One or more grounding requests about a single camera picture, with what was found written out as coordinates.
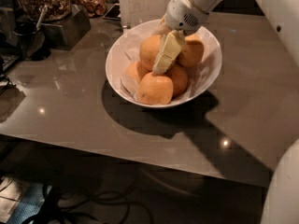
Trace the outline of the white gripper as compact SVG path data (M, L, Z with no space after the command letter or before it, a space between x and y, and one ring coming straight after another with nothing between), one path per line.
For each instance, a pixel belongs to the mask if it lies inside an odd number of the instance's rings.
M155 74L164 74L171 67L185 46L185 35L196 33L207 17L208 14L190 0L169 2L165 17L161 18L152 32L153 35L163 35L152 67Z

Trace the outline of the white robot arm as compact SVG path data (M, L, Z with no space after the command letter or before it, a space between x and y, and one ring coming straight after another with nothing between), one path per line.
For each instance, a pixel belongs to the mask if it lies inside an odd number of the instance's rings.
M156 35L195 33L223 0L170 0ZM286 50L299 63L299 0L256 0ZM272 176L261 224L299 224L299 140L284 153Z

